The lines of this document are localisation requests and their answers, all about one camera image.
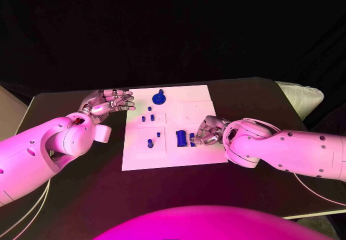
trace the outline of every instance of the small blue piece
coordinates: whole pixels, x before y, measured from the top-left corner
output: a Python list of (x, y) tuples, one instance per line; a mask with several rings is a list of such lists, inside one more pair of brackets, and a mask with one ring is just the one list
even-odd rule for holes
[[(191, 133), (189, 134), (189, 138), (193, 138), (195, 137), (195, 133)], [(192, 147), (196, 147), (196, 144), (193, 142), (189, 143)]]
[(153, 103), (162, 105), (166, 102), (165, 91), (160, 89), (159, 93), (153, 96)]
[(152, 148), (153, 148), (153, 146), (154, 146), (154, 144), (153, 144), (153, 140), (152, 140), (152, 139), (149, 139), (149, 140), (147, 140), (147, 147), (152, 149)]
[(175, 133), (176, 133), (176, 139), (178, 139), (178, 147), (188, 147), (186, 131), (185, 130), (179, 130)]

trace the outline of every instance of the robotic hand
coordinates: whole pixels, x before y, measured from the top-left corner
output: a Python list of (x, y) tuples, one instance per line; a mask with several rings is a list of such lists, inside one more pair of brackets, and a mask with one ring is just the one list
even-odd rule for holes
[(191, 142), (224, 144), (225, 158), (245, 168), (254, 168), (263, 159), (278, 170), (346, 182), (345, 136), (281, 131), (251, 118), (231, 122), (206, 116)]
[(82, 100), (78, 112), (0, 142), (0, 207), (56, 175), (87, 153), (94, 140), (108, 142), (111, 128), (100, 123), (111, 112), (136, 109), (133, 99), (130, 91), (97, 90)]

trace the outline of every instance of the black curtain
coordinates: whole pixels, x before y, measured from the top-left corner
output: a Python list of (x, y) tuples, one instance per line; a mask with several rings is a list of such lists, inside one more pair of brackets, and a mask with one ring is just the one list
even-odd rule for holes
[(307, 127), (345, 102), (342, 6), (130, 0), (0, 4), (0, 85), (26, 103), (41, 92), (255, 76), (323, 91)]

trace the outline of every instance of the robotic arm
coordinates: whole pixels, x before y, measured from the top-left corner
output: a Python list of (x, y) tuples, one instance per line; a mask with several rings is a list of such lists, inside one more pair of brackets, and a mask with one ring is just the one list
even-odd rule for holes
[(206, 116), (191, 142), (224, 144), (225, 158), (245, 168), (263, 159), (278, 170), (346, 182), (346, 137), (280, 130), (260, 120), (229, 122)]
[(78, 112), (0, 142), (0, 207), (56, 175), (94, 141), (108, 142), (111, 128), (100, 123), (111, 112), (136, 109), (133, 99), (130, 91), (97, 90), (82, 100)]

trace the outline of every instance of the table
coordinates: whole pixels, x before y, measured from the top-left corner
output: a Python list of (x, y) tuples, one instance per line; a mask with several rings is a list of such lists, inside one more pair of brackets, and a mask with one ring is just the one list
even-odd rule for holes
[[(253, 77), (147, 88), (189, 85), (208, 85), (219, 117), (231, 121), (254, 118), (283, 130), (306, 131), (273, 80)], [(75, 112), (90, 92), (39, 94), (32, 100), (19, 133)], [(126, 119), (126, 112), (110, 115), (103, 123), (113, 129), (108, 143), (94, 142), (88, 153), (52, 178), (42, 212), (20, 239), (91, 239), (146, 213), (191, 205), (237, 206), (287, 218), (346, 211), (346, 207), (314, 196), (290, 172), (274, 169), (263, 160), (255, 168), (229, 162), (121, 171)], [(346, 203), (340, 181), (302, 179), (323, 196)], [(0, 207), (0, 232), (32, 208), (43, 189), (45, 186)], [(28, 222), (13, 231), (13, 236)]]

